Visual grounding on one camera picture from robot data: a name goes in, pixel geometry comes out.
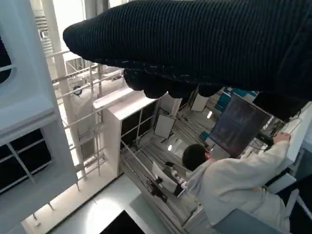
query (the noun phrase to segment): white pipe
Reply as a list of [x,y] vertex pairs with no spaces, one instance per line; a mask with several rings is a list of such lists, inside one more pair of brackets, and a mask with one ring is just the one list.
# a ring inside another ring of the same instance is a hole
[[[51,39],[53,51],[59,51],[57,52],[58,54],[54,56],[57,75],[58,77],[63,77],[66,75],[67,72],[66,72],[64,57],[62,53],[60,53],[62,49],[61,49],[59,29],[58,29],[57,18],[55,15],[53,1],[43,0],[42,6],[43,6],[45,17],[47,19],[47,25],[48,25],[49,32],[50,32],[50,39]],[[60,91],[62,94],[66,94],[70,92],[70,86],[69,86],[69,82],[67,79],[60,80],[59,87],[60,87]],[[73,109],[72,102],[71,102],[71,96],[70,95],[65,96],[63,98],[63,103],[64,103],[65,112],[67,116],[68,126],[70,126],[70,123],[76,120],[76,116],[75,116],[74,109]],[[78,135],[77,127],[74,125],[70,127],[70,132],[72,135],[74,145],[79,145],[79,135]],[[76,152],[77,152],[78,162],[83,163],[82,148],[77,147]],[[85,169],[83,169],[81,172],[83,175],[85,175]]]
[[6,71],[6,70],[10,70],[12,68],[15,68],[14,64],[7,65],[7,66],[4,66],[4,67],[0,67],[0,72]]
[[66,54],[66,53],[69,53],[70,51],[69,50],[63,50],[63,51],[59,51],[59,52],[56,52],[56,53],[52,53],[52,54],[49,54],[49,55],[46,55],[45,57],[48,59],[48,58],[53,58],[57,55],[63,55],[63,54]]

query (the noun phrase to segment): monitor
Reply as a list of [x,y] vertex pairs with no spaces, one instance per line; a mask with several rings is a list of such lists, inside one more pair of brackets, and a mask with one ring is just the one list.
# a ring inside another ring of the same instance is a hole
[[231,157],[238,158],[270,117],[255,105],[233,94],[209,137]]

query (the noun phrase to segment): ribbed knit fabric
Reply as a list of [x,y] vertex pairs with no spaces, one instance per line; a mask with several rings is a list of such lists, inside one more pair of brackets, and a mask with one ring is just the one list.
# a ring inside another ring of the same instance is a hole
[[137,0],[68,27],[63,38],[84,59],[147,80],[312,100],[311,16],[311,0]]

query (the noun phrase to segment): shelf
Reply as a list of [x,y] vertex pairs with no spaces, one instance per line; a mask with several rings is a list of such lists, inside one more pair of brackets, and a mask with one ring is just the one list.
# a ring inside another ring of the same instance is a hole
[[143,91],[135,91],[133,95],[119,100],[115,105],[109,107],[108,110],[119,120],[123,120],[157,100],[146,97]]

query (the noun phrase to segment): black panel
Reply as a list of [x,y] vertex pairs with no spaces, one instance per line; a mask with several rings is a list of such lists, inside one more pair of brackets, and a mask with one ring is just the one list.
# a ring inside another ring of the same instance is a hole
[[277,94],[260,93],[253,103],[280,120],[288,122],[289,118],[295,116],[308,102]]
[[[0,37],[0,67],[5,67],[8,65],[11,65],[11,60]],[[10,73],[11,69],[0,72],[0,84],[10,76]]]
[[38,140],[43,139],[40,129],[37,129],[29,134],[26,134],[16,140],[11,142],[13,148],[18,151],[21,150],[32,143],[35,143]]
[[131,219],[127,212],[123,211],[100,234],[144,234],[142,229]]
[[[22,148],[25,148],[42,138],[43,137],[40,129],[37,129],[29,134],[26,134],[12,141],[11,144],[16,151],[19,151]],[[0,147],[0,159],[5,158],[10,154],[11,151],[8,149],[6,145]],[[52,159],[45,141],[36,144],[21,153],[18,153],[18,155],[30,172],[33,172],[34,170],[44,165],[45,163],[51,161]],[[26,175],[27,175],[26,171],[22,168],[22,166],[19,164],[19,162],[14,156],[7,159],[6,161],[3,161],[2,163],[0,163],[0,190],[9,186],[10,184],[14,183],[15,181],[21,179]]]
[[154,114],[155,107],[156,107],[156,102],[153,102],[143,109],[141,122],[143,122],[144,120],[146,120],[147,118],[151,117]]
[[25,175],[26,172],[14,157],[0,163],[0,190]]
[[239,157],[270,116],[233,95],[209,137],[232,157]]
[[143,133],[145,133],[146,131],[150,130],[151,128],[151,124],[152,124],[152,119],[146,121],[145,123],[140,125],[140,130],[138,132],[138,135],[142,135]]
[[51,161],[49,150],[44,141],[20,153],[19,157],[30,172]]
[[140,119],[140,111],[124,119],[122,121],[122,126],[121,126],[121,135],[125,134],[127,131],[137,126],[139,119]]
[[9,156],[10,154],[12,153],[6,145],[0,146],[0,159],[5,158]]
[[125,142],[128,146],[130,146],[137,138],[137,128],[133,129],[131,132],[126,134],[121,138],[123,142]]

